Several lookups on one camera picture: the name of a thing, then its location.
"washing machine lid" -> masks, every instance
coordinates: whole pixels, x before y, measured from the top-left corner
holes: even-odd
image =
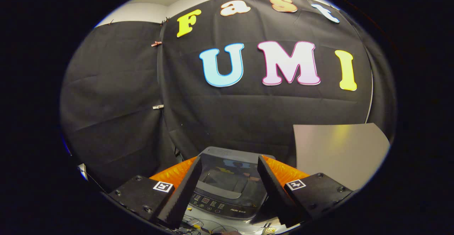
[[[193,196],[196,203],[193,204],[213,212],[217,209],[211,205],[208,209],[208,204],[215,201],[218,203],[213,204],[224,204],[226,210],[238,209],[252,216],[266,198],[266,190],[257,171],[260,155],[217,147],[206,148],[200,154],[203,170]],[[215,213],[224,215],[223,212],[220,209]]]

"wire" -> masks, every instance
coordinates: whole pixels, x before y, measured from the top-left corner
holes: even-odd
[[[225,227],[232,227],[232,228],[234,228],[235,230],[237,230],[237,232],[238,232],[238,229],[235,228],[235,227],[233,227],[233,226],[229,226],[229,225],[224,225],[224,226],[222,226],[222,225],[221,225],[221,226],[218,226],[218,227],[212,229],[211,232],[210,232],[210,234],[212,234],[213,231],[216,230],[216,229],[219,228],[219,227],[222,227],[225,231],[227,231],[227,229],[226,229]]]
[[[187,215],[187,214],[185,214],[185,216],[188,216],[188,217],[190,217],[190,218],[197,219],[197,220],[199,220],[199,221],[200,221],[200,220],[205,220],[205,221],[214,222],[215,224],[219,225],[219,227],[222,227],[225,231],[227,231],[227,229],[226,229],[222,224],[220,224],[220,223],[218,223],[218,222],[215,222],[215,221],[213,221],[213,220],[208,220],[208,219],[198,219],[198,218],[195,218],[195,217],[193,217],[193,216],[189,216],[189,215]]]
[[[264,229],[266,229],[266,228],[268,228],[268,227],[261,227],[260,229],[256,230],[255,232],[246,233],[246,234],[243,234],[243,235],[254,234],[254,233],[258,232],[259,230],[262,230],[262,229],[264,230]]]
[[[80,167],[77,167],[77,169],[78,169],[80,172],[86,173],[86,174],[91,178],[91,180],[93,180],[93,181],[99,186],[99,188],[101,188],[101,190],[104,191],[104,193],[108,194],[108,193],[101,187],[101,185],[99,185],[98,182],[96,182],[96,180],[93,179],[93,177],[91,177],[91,175],[90,175],[89,173],[87,173],[86,171],[82,170]]]

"letter u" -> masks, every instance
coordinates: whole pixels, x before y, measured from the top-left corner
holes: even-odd
[[[206,82],[215,87],[227,87],[237,83],[243,76],[243,59],[241,50],[244,44],[235,43],[227,45],[224,50],[230,54],[232,71],[228,75],[221,75],[217,69],[219,49],[208,49],[200,53],[199,58],[203,62],[203,73]]]

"black fabric backdrop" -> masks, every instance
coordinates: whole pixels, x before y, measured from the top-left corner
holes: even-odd
[[[393,79],[378,45],[355,21],[320,4],[340,20],[333,23],[311,7],[319,4],[312,0],[292,0],[295,13],[277,12],[269,0],[243,0],[249,12],[224,17],[220,7],[228,1],[203,2],[162,27],[150,22],[102,25],[76,51],[63,81],[61,122],[72,151],[109,190],[133,175],[172,166],[175,147],[185,159],[217,146],[271,154],[295,166],[293,124],[365,122],[371,69],[368,122],[392,138]],[[201,14],[193,31],[177,38],[177,18],[196,9]],[[155,40],[163,44],[151,47]],[[314,43],[321,83],[283,80],[265,86],[265,59],[257,48],[263,41],[277,41],[288,54],[298,41]],[[227,74],[231,62],[224,47],[233,43],[245,46],[242,79],[229,87],[209,85],[199,54],[220,49],[218,69]],[[339,87],[337,49],[354,57],[356,91]],[[163,111],[152,109],[158,104],[164,104]]]
[[[177,163],[162,112],[153,110],[161,101],[157,49],[150,42],[160,29],[138,21],[96,27],[63,80],[60,112],[67,144],[107,190]]]
[[[271,154],[295,166],[293,124],[364,123],[371,97],[368,55],[352,25],[324,4],[340,23],[329,21],[311,0],[292,0],[295,13],[277,12],[269,0],[243,0],[247,13],[223,17],[220,7],[232,0],[210,0],[182,11],[164,24],[158,62],[164,116],[172,141],[187,158],[207,146]],[[177,38],[177,18],[200,9],[193,30]],[[263,52],[257,44],[277,41],[292,54],[298,41],[315,44],[314,56],[321,83],[302,86],[285,80],[265,86]],[[200,52],[217,48],[219,73],[231,71],[227,44],[243,43],[244,73],[233,86],[217,88],[204,78]],[[356,91],[339,88],[342,79],[337,49],[353,57]]]

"foam letter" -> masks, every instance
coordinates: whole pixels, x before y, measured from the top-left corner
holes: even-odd
[[[216,56],[219,54],[219,49],[208,49],[200,53],[199,58],[203,61],[203,73],[205,74],[206,82],[215,87],[227,87],[237,83],[243,76],[243,60],[241,58],[241,50],[244,44],[235,43],[225,47],[225,52],[230,53],[230,62],[232,63],[232,71],[228,75],[221,75],[217,70]]]
[[[358,86],[355,83],[355,77],[353,75],[353,65],[351,61],[353,56],[347,51],[336,50],[334,54],[340,59],[340,66],[342,67],[342,81],[339,83],[340,88],[346,91],[356,91]]]
[[[292,56],[289,57],[279,43],[266,41],[258,44],[258,48],[263,50],[266,63],[266,76],[262,82],[268,86],[275,86],[282,83],[282,78],[277,75],[279,68],[288,83],[292,83],[300,67],[300,76],[297,81],[302,85],[317,85],[320,78],[317,76],[314,52],[315,45],[310,42],[297,42],[293,49]]]
[[[193,30],[189,24],[194,25],[196,23],[196,15],[200,15],[201,10],[194,10],[184,16],[181,16],[177,19],[180,22],[180,30],[177,33],[177,37],[185,35]]]
[[[226,2],[221,5],[221,15],[230,16],[236,13],[246,13],[251,10],[251,7],[248,7],[244,1],[236,0]]]
[[[339,20],[337,18],[333,17],[331,15],[331,12],[328,9],[325,9],[324,7],[322,7],[319,4],[313,4],[312,7],[317,8],[317,10],[319,10],[323,14],[323,16],[325,16],[327,19],[331,20],[332,22],[339,23]]]
[[[271,7],[279,12],[295,12],[298,8],[292,4],[292,0],[270,0]]]

